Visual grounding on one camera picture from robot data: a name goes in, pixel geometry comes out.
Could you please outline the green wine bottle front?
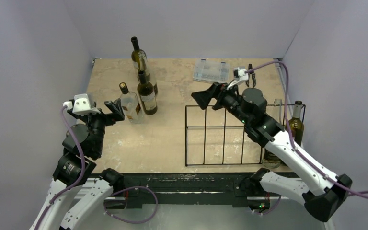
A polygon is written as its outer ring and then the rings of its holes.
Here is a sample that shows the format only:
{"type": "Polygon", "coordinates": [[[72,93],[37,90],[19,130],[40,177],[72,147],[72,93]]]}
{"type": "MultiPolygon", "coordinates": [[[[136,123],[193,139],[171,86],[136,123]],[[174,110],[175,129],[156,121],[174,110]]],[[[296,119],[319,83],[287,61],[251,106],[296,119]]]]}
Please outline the green wine bottle front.
{"type": "Polygon", "coordinates": [[[158,110],[154,87],[151,82],[147,80],[144,70],[138,71],[138,78],[139,84],[137,86],[137,91],[139,93],[144,112],[147,115],[153,115],[158,110]]]}

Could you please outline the clear wine bottle dark label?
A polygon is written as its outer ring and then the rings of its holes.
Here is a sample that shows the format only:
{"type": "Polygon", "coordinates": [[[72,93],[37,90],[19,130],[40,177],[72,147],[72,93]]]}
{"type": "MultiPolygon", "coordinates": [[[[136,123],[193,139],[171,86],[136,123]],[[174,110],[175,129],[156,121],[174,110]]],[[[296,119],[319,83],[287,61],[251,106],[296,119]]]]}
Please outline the clear wine bottle dark label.
{"type": "MultiPolygon", "coordinates": [[[[274,105],[272,110],[272,117],[278,121],[281,122],[281,112],[282,112],[282,99],[274,99],[274,105]]],[[[281,160],[272,152],[268,151],[267,149],[264,149],[263,155],[262,155],[262,165],[266,168],[278,168],[281,164],[281,160]]]]}

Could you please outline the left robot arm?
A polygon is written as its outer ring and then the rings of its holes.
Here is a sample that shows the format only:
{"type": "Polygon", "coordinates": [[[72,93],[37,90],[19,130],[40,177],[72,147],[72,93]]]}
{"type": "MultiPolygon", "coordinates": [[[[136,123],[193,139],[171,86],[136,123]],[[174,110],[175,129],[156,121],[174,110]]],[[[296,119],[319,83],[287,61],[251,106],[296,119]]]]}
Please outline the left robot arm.
{"type": "Polygon", "coordinates": [[[121,100],[105,101],[110,113],[96,108],[87,95],[76,95],[63,103],[60,116],[67,128],[63,155],[54,170],[46,200],[30,227],[32,230],[58,230],[74,197],[82,189],[102,155],[106,126],[123,121],[121,100]]]}

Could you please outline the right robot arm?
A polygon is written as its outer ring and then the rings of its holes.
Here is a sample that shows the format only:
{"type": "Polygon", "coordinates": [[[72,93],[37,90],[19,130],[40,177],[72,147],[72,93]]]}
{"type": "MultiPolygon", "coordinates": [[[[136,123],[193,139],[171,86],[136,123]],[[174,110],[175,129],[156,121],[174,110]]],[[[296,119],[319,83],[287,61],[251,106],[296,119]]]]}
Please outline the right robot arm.
{"type": "Polygon", "coordinates": [[[253,142],[275,154],[300,177],[297,181],[261,169],[263,175],[250,181],[254,194],[266,191],[285,196],[302,204],[321,222],[327,222],[348,197],[348,192],[340,185],[350,188],[352,179],[327,169],[299,146],[284,127],[266,113],[267,100],[261,90],[247,88],[239,95],[228,84],[215,82],[207,90],[191,96],[203,110],[211,99],[216,99],[213,110],[226,109],[244,124],[253,142]]]}

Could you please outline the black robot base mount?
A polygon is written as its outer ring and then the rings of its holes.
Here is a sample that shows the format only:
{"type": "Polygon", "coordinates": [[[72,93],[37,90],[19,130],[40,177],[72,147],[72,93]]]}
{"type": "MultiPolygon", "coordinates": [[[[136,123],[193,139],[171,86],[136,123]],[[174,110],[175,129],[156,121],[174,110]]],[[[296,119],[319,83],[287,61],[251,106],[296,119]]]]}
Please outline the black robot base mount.
{"type": "Polygon", "coordinates": [[[277,197],[258,185],[253,173],[119,173],[112,169],[91,175],[105,180],[110,208],[142,208],[144,204],[230,205],[265,212],[277,197]]]}

